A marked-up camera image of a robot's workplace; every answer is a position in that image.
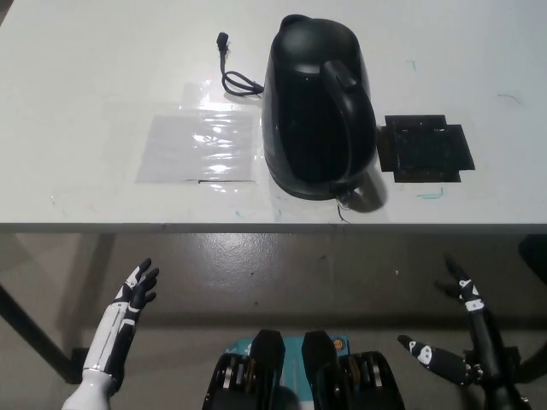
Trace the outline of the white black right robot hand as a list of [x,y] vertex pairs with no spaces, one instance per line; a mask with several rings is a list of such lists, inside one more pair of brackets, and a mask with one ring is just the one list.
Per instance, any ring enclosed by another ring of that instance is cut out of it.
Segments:
[[465,270],[449,255],[444,260],[454,282],[436,286],[464,307],[473,349],[466,356],[458,356],[407,335],[397,340],[424,368],[453,384],[511,385],[512,366],[490,309]]

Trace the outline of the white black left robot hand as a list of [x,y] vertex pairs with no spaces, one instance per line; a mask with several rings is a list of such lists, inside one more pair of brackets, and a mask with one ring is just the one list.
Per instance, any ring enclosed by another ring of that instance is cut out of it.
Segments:
[[146,258],[137,265],[106,307],[89,347],[84,370],[106,373],[121,383],[140,314],[156,297],[153,289],[159,269],[150,270],[151,263],[151,258]]

